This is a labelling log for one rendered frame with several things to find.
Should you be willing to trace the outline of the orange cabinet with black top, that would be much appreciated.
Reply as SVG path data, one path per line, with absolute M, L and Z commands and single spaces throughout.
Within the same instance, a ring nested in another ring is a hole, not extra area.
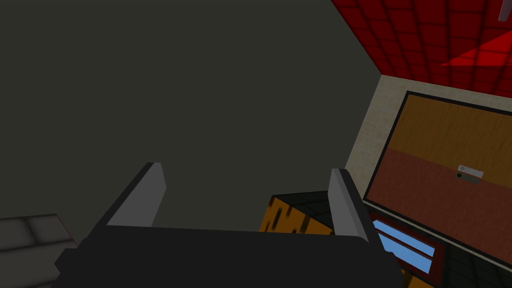
M 328 192 L 324 190 L 273 195 L 259 231 L 334 235 Z

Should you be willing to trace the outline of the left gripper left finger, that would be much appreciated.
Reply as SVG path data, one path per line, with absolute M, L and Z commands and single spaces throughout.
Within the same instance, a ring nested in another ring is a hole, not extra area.
M 162 164 L 146 163 L 105 212 L 96 227 L 151 227 L 166 189 Z

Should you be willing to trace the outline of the window with red frame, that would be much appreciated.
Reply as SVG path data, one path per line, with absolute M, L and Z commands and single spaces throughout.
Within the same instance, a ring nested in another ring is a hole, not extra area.
M 440 285 L 444 245 L 376 212 L 371 212 L 370 218 L 384 249 L 393 253 L 402 267 Z

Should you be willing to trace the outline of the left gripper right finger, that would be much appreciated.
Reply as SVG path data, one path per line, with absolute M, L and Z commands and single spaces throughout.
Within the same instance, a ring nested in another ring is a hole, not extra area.
M 335 235 L 359 237 L 368 243 L 381 241 L 347 169 L 332 169 L 327 196 Z

